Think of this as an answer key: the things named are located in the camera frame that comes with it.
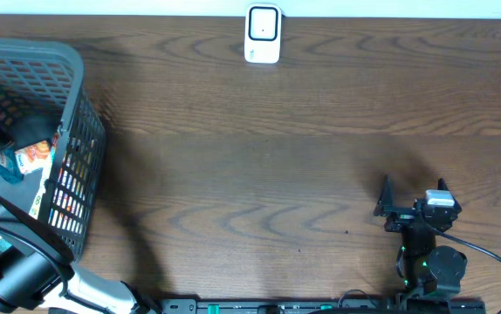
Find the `orange tissue pack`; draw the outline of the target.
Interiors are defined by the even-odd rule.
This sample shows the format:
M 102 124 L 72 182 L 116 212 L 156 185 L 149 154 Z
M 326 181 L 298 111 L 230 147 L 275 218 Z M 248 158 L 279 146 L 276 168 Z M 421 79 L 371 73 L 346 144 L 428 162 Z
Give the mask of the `orange tissue pack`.
M 52 146 L 46 141 L 20 148 L 14 152 L 21 174 L 30 174 L 45 168 L 51 162 Z

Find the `yellow chips bag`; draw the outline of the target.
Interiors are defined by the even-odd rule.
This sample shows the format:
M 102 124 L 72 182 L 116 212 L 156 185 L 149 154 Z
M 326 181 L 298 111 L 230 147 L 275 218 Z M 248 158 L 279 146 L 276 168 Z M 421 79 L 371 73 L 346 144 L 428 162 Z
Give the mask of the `yellow chips bag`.
M 39 211 L 41 208 L 41 202 L 42 202 L 43 196 L 46 193 L 45 183 L 47 182 L 47 180 L 49 179 L 50 174 L 51 174 L 51 167 L 52 167 L 52 164 L 54 162 L 58 140 L 59 140 L 59 135 L 57 133 L 55 133 L 52 140 L 51 140 L 51 146 L 50 146 L 51 150 L 49 151 L 49 157 L 43 164 L 42 175 L 41 175 L 41 180 L 39 182 L 38 192 L 34 198 L 34 201 L 31 205 L 31 209 L 29 211 L 29 215 L 32 216 L 33 218 L 38 218 L 38 215 L 39 215 Z

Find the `teal mouthwash bottle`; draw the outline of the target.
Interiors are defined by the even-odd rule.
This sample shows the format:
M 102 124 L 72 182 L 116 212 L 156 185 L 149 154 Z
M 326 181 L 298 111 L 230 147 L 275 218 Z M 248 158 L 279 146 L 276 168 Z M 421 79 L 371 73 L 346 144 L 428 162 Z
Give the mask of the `teal mouthwash bottle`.
M 24 175 L 20 172 L 14 153 L 5 150 L 0 153 L 0 176 L 11 184 L 19 183 Z

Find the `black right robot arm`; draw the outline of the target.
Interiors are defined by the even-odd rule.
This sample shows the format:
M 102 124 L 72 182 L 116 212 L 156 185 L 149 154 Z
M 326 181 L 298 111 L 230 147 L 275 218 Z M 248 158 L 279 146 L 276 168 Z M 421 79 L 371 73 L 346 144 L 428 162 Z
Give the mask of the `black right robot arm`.
M 467 257 L 450 246 L 438 246 L 436 237 L 449 230 L 462 208 L 445 181 L 428 189 L 410 207 L 394 204 L 390 179 L 386 176 L 374 209 L 386 219 L 387 232 L 401 234 L 402 248 L 397 269 L 411 297 L 449 300 L 460 292 Z

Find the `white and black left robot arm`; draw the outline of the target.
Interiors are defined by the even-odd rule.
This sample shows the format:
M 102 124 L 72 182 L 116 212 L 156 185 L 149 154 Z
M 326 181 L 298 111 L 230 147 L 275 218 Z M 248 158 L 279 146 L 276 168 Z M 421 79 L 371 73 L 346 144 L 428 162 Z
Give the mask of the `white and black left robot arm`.
M 0 153 L 13 139 L 0 128 Z M 0 312 L 160 313 L 152 298 L 78 266 L 65 242 L 0 196 Z

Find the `white barcode scanner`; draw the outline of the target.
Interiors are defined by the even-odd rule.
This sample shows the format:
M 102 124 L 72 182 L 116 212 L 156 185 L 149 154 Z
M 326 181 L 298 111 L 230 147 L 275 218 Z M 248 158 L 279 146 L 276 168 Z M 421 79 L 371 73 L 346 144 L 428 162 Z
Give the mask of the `white barcode scanner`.
M 275 4 L 254 3 L 245 16 L 244 59 L 276 64 L 281 51 L 282 10 Z

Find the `grey plastic shopping basket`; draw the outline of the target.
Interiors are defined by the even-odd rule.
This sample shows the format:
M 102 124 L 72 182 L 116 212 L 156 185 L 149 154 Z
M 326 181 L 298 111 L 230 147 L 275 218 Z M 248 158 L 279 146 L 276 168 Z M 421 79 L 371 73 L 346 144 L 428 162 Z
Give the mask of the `grey plastic shopping basket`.
M 59 135 L 38 219 L 83 254 L 105 159 L 106 132 L 84 86 L 81 56 L 69 45 L 0 38 L 0 127 L 17 149 Z M 5 196 L 29 212 L 41 178 Z

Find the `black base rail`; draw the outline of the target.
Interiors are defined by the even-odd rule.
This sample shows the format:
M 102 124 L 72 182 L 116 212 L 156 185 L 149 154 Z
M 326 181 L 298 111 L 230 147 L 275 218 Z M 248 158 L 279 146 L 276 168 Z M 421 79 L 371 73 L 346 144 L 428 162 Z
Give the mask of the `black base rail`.
M 485 314 L 481 301 L 437 302 L 409 300 L 404 305 L 389 301 L 351 297 L 337 300 L 196 300 L 190 298 L 162 299 L 164 314 L 337 314 L 337 313 L 450 313 Z

